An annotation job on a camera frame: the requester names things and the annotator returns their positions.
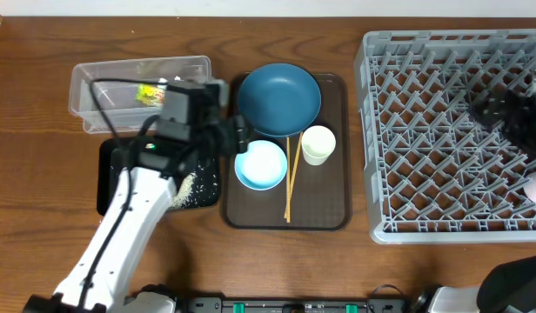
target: plastic container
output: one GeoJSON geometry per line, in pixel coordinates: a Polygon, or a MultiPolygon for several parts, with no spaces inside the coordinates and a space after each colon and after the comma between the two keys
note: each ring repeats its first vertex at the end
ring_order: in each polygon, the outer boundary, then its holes
{"type": "MultiPolygon", "coordinates": [[[[157,81],[211,79],[210,59],[198,57],[159,57],[136,60],[82,63],[75,66],[70,80],[69,110],[83,118],[87,133],[109,132],[90,97],[88,83],[96,78],[125,78],[157,81]]],[[[160,107],[150,107],[135,99],[137,85],[131,83],[96,83],[97,98],[119,132],[137,131],[143,121],[157,114],[160,107]]]]}
{"type": "Polygon", "coordinates": [[[367,33],[355,58],[370,234],[377,243],[536,241],[536,170],[467,109],[492,91],[528,94],[536,30],[367,33]]]}

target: bowl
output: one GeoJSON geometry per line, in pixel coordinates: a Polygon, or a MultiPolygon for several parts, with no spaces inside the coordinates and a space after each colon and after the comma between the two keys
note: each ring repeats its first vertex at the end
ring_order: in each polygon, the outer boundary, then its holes
{"type": "Polygon", "coordinates": [[[268,190],[278,185],[287,171],[287,157],[275,143],[257,140],[245,153],[235,157],[239,182],[252,190],[268,190]]]}
{"type": "Polygon", "coordinates": [[[254,70],[238,92],[239,111],[255,131],[290,137],[306,129],[320,112],[322,97],[314,77],[298,66],[275,63],[254,70]]]}

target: clear plastic bin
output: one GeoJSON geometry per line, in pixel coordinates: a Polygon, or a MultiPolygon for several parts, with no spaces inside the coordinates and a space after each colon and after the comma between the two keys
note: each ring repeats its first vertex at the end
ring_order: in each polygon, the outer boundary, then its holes
{"type": "MultiPolygon", "coordinates": [[[[178,79],[205,82],[211,79],[210,59],[196,57],[159,57],[137,60],[82,63],[73,69],[70,80],[69,110],[83,118],[87,133],[107,133],[109,129],[92,102],[89,82],[96,78],[159,80],[178,79]]],[[[132,83],[96,83],[96,95],[119,132],[137,131],[144,120],[161,108],[136,100],[137,85],[132,83]]]]}

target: wooden table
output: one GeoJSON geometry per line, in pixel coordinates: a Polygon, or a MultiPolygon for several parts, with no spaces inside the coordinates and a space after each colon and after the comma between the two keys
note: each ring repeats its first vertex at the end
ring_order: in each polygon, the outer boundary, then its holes
{"type": "Polygon", "coordinates": [[[274,62],[333,72],[347,82],[353,218],[339,232],[234,230],[218,206],[158,224],[131,290],[167,283],[250,297],[365,297],[383,283],[416,294],[428,283],[479,284],[536,243],[383,246],[368,236],[363,139],[353,58],[369,30],[536,28],[536,19],[472,18],[21,18],[0,29],[0,311],[50,296],[99,225],[97,150],[67,104],[78,63],[206,55],[216,77],[274,62]]]}

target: dish rack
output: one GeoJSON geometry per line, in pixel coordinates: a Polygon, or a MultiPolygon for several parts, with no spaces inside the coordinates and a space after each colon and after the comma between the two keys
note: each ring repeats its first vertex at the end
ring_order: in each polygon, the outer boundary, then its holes
{"type": "Polygon", "coordinates": [[[377,243],[536,241],[536,160],[467,113],[531,93],[536,30],[378,31],[355,58],[365,193],[377,243]]]}

